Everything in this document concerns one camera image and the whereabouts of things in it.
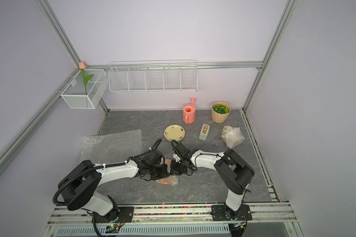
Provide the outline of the cream beige plate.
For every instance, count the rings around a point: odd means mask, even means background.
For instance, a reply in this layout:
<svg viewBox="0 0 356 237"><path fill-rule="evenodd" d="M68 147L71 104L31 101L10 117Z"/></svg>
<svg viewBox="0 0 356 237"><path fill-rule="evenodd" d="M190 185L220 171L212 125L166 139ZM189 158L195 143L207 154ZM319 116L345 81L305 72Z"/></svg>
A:
<svg viewBox="0 0 356 237"><path fill-rule="evenodd" d="M168 141L181 141L185 137L185 129L180 125L170 125L164 131L164 137Z"/></svg>

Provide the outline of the bubble wrap sheet pile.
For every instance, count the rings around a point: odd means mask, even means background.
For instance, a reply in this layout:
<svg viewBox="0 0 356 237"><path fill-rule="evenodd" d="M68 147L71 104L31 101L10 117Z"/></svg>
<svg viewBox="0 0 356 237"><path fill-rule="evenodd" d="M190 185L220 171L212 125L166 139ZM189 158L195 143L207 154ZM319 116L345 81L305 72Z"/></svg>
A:
<svg viewBox="0 0 356 237"><path fill-rule="evenodd" d="M133 130L101 136L82 137L80 161L94 164L120 163L142 152L142 132Z"/></svg>

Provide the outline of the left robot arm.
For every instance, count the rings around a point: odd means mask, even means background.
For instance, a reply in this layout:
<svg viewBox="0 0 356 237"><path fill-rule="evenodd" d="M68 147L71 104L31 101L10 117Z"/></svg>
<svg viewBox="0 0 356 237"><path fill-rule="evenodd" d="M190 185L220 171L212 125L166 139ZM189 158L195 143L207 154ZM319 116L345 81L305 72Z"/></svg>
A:
<svg viewBox="0 0 356 237"><path fill-rule="evenodd" d="M135 177L145 181L169 177L163 154L151 149L121 163L101 165L85 160L59 183L52 202L65 205L70 211L91 211L112 221L120 215L119 207L112 197L97 192L97 187L110 181Z"/></svg>

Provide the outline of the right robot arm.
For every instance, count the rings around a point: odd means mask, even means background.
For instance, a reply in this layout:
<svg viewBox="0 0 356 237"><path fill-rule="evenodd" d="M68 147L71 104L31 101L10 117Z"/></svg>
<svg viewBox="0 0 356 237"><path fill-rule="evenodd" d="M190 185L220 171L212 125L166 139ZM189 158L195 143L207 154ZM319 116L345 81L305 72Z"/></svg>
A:
<svg viewBox="0 0 356 237"><path fill-rule="evenodd" d="M191 176L199 168L215 170L228 188L225 210L238 215L243 205L248 186L255 175L253 168L233 149L210 153L202 150L190 151L183 143L171 141L174 151L171 161L171 175Z"/></svg>

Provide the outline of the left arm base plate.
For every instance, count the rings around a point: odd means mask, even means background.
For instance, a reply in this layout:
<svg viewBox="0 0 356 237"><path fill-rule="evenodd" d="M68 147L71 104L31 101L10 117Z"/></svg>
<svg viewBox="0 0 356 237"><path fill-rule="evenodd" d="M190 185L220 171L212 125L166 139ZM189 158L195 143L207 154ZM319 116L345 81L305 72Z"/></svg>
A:
<svg viewBox="0 0 356 237"><path fill-rule="evenodd" d="M134 206L121 206L114 208L105 216L95 214L96 223L130 223L134 216Z"/></svg>

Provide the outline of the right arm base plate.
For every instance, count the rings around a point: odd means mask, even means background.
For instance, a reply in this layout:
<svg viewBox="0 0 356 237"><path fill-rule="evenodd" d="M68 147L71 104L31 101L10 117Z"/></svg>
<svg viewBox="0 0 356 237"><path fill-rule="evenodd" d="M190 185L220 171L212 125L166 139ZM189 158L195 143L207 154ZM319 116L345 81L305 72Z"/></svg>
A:
<svg viewBox="0 0 356 237"><path fill-rule="evenodd" d="M226 204L211 206L212 218L214 221L250 221L252 220L250 206L242 204L234 211Z"/></svg>

